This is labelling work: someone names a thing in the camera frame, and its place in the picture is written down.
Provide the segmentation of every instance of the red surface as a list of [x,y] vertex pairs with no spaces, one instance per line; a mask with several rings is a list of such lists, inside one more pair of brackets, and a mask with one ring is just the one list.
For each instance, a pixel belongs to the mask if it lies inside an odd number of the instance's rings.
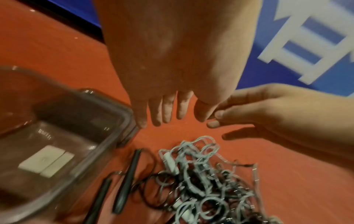
[[[128,96],[110,64],[103,44],[57,22],[15,0],[0,1],[0,64],[17,65],[48,75],[73,88],[91,87],[128,103]],[[261,192],[268,214],[277,215],[284,223],[325,224],[354,223],[354,178],[351,170],[290,151],[262,139],[225,142],[223,130],[210,130],[198,123],[189,110],[187,117],[138,133],[123,149],[118,149],[111,163],[59,223],[79,223],[87,212],[100,180],[110,171],[121,169],[135,148],[147,147],[153,152],[170,149],[182,140],[210,135],[221,145],[220,153],[229,160],[259,163]],[[144,170],[147,160],[139,164]],[[110,214],[114,194],[106,201],[99,223],[163,223],[160,213],[148,210],[132,199],[123,214]]]

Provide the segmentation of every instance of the white ladder graphic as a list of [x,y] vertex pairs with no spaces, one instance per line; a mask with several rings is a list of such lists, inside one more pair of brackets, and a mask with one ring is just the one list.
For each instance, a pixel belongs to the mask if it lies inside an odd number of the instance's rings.
[[[351,54],[354,62],[354,15],[330,0],[279,0],[274,20],[288,17],[283,27],[258,58],[265,63],[275,60],[299,73],[300,81],[311,84],[340,59]],[[329,27],[345,38],[337,45],[303,27],[309,18]],[[292,41],[321,59],[312,64],[284,49]]]

